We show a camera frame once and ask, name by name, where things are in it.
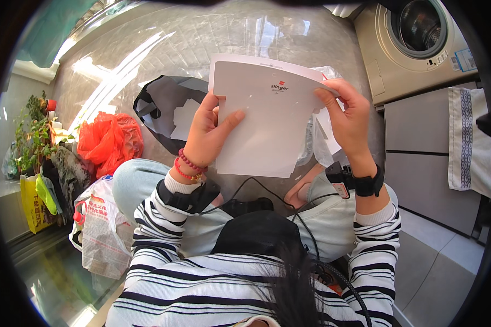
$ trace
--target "yellow bag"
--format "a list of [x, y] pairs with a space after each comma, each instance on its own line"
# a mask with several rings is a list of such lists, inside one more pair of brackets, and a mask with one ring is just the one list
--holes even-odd
[[43, 202], [35, 190], [37, 176], [38, 174], [31, 177], [27, 177], [26, 175], [20, 176], [23, 212], [26, 214], [29, 230], [34, 234], [51, 225], [44, 221]]

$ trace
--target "gray tile floor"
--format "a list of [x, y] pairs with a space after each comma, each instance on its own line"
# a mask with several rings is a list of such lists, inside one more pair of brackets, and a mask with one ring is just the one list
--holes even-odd
[[[61, 63], [54, 87], [59, 101], [57, 116], [69, 128], [83, 108], [114, 109], [131, 114], [133, 101], [144, 82], [160, 75], [194, 76], [208, 80], [212, 53], [262, 56], [294, 64], [329, 65], [367, 99], [371, 99], [366, 70], [354, 26], [332, 16], [323, 7], [286, 8], [269, 2], [229, 1], [214, 7], [172, 6], [125, 23], [100, 36]], [[167, 152], [142, 126], [143, 157], [171, 166]], [[383, 118], [371, 111], [369, 145], [378, 164], [384, 160]], [[336, 155], [345, 162], [345, 156]], [[259, 177], [281, 197], [315, 164], [312, 159], [296, 167], [289, 179]], [[208, 173], [227, 200], [247, 178]], [[255, 184], [237, 196], [252, 200], [273, 199], [275, 210], [288, 214], [281, 202]]]

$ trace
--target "black hair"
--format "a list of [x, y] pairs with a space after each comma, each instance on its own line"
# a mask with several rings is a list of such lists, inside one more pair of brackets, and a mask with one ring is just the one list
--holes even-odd
[[268, 291], [256, 287], [264, 303], [281, 327], [324, 326], [324, 304], [316, 296], [312, 263], [297, 246], [277, 248], [282, 259], [278, 271], [264, 268]]

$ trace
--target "light blue jeans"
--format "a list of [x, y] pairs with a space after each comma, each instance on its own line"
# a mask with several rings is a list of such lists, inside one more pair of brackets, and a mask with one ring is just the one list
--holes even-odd
[[[137, 206], [151, 195], [157, 183], [164, 179], [170, 167], [147, 159], [132, 159], [124, 162], [113, 176], [113, 196], [119, 210], [134, 222]], [[398, 206], [393, 189], [386, 185], [391, 200]], [[315, 177], [309, 187], [307, 200], [328, 193], [336, 193], [324, 172]], [[340, 196], [325, 197], [315, 201], [315, 207], [300, 213], [309, 230], [313, 233], [322, 261], [331, 262], [354, 249], [353, 218], [355, 213], [354, 192], [344, 200]], [[214, 208], [209, 205], [206, 210]], [[181, 252], [185, 257], [209, 254], [227, 221], [233, 219], [220, 209], [208, 214], [188, 217], [184, 224]], [[296, 218], [303, 245], [315, 252], [313, 241]]]

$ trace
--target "sleeve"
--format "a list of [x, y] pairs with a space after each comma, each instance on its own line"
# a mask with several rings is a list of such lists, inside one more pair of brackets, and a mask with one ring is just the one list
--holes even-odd
[[[189, 194], [200, 186], [181, 184], [169, 173], [165, 176], [164, 183], [172, 193]], [[164, 205], [158, 194], [158, 187], [150, 197], [142, 201], [134, 211], [138, 226], [134, 230], [134, 242], [131, 247], [133, 258], [124, 288], [128, 288], [148, 272], [179, 260], [178, 250], [187, 216], [190, 214]]]
[[[395, 264], [399, 248], [400, 214], [389, 203], [378, 213], [355, 214], [355, 249], [349, 260], [349, 279], [363, 299], [374, 326], [391, 327], [395, 300]], [[363, 315], [353, 292], [342, 293], [356, 313]]]

